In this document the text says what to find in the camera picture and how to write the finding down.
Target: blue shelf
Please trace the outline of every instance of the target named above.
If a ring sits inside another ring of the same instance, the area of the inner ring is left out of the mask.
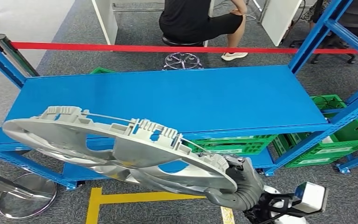
[[[257,155],[240,154],[239,156],[249,157],[252,160],[255,169],[270,168],[274,166],[274,161],[272,160],[268,148],[263,149],[263,151]]]
[[[27,79],[6,120],[35,116],[51,105],[147,118],[189,139],[331,126],[287,65],[35,77]],[[15,142],[0,131],[2,143]]]
[[[98,174],[90,169],[67,162],[64,164],[64,169],[62,170],[62,178],[66,181],[109,179],[107,176]]]

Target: black shorts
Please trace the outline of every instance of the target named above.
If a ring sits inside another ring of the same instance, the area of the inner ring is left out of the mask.
[[[166,36],[184,42],[202,42],[216,38],[222,34],[233,34],[243,21],[243,16],[235,14],[226,14],[222,16],[209,18],[203,27],[199,30],[191,30],[189,32],[175,33],[172,27],[170,32],[164,32]]]

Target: stanchion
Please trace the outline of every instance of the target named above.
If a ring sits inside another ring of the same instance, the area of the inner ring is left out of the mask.
[[[0,176],[0,213],[7,218],[25,219],[45,211],[57,195],[53,181],[25,174],[13,182]]]
[[[9,61],[15,65],[22,75],[26,77],[40,76],[18,49],[12,45],[12,42],[5,34],[0,34],[0,51],[6,55]]]

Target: black shirt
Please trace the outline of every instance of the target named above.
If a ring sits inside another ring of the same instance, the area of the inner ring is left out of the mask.
[[[160,28],[165,35],[198,35],[208,23],[211,0],[165,0]]]

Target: hand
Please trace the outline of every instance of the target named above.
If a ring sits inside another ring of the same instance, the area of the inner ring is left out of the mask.
[[[226,173],[237,183],[237,191],[227,194],[221,193],[218,189],[208,188],[204,191],[208,200],[234,210],[244,211],[253,208],[264,192],[264,184],[253,169],[250,159],[246,159],[242,171],[229,168]]]
[[[234,14],[234,15],[244,15],[244,14],[245,14],[245,13],[242,13],[242,12],[241,12],[240,10],[238,10],[237,8],[231,10],[230,13],[231,13],[231,14]]]

